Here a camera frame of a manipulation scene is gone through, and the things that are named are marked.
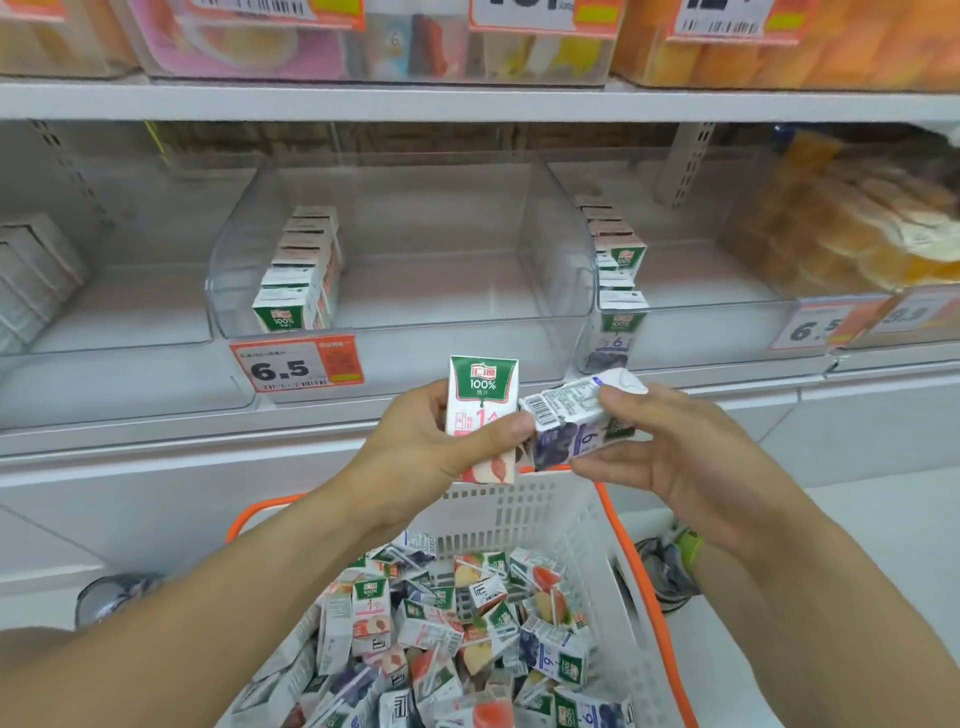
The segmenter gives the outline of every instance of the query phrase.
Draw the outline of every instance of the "white shelf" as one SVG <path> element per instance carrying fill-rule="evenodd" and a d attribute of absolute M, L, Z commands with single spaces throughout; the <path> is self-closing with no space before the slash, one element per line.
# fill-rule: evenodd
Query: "white shelf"
<path fill-rule="evenodd" d="M 0 119 L 954 122 L 960 95 L 636 88 L 11 80 Z"/>

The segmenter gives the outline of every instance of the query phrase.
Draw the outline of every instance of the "fingernail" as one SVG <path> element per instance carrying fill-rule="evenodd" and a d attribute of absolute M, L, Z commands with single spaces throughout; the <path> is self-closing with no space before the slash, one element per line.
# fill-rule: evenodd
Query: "fingernail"
<path fill-rule="evenodd" d="M 510 430 L 516 437 L 527 437 L 534 431 L 534 418 L 529 412 L 517 412 L 510 423 Z"/>

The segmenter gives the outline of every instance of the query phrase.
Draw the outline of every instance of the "shopping basket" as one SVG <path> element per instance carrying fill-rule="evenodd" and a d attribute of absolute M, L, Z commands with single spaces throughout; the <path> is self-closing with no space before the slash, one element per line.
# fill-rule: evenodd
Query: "shopping basket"
<path fill-rule="evenodd" d="M 299 497 L 250 506 L 227 541 Z M 454 483 L 410 529 L 437 537 L 438 561 L 450 563 L 451 576 L 453 555 L 465 551 L 527 546 L 557 558 L 595 642 L 588 678 L 632 698 L 637 728 L 696 728 L 653 586 L 603 483 L 569 468 L 521 469 L 516 484 L 506 487 Z"/>

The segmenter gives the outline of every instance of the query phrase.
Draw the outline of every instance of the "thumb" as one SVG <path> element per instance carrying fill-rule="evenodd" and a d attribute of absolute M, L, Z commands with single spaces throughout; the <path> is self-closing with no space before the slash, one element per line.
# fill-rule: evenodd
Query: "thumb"
<path fill-rule="evenodd" d="M 491 460 L 523 444 L 534 433 L 529 412 L 515 412 L 484 425 L 476 432 L 452 437 L 446 443 L 446 461 L 460 474 L 484 460 Z"/>

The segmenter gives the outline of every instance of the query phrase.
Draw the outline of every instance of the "right hand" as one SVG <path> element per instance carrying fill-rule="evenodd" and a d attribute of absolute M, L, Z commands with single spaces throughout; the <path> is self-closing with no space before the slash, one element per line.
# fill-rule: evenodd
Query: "right hand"
<path fill-rule="evenodd" d="M 751 559 L 819 510 L 792 477 L 712 402 L 651 384 L 649 395 L 600 389 L 610 414 L 653 435 L 571 462 L 590 480 L 653 491 L 708 543 Z"/>

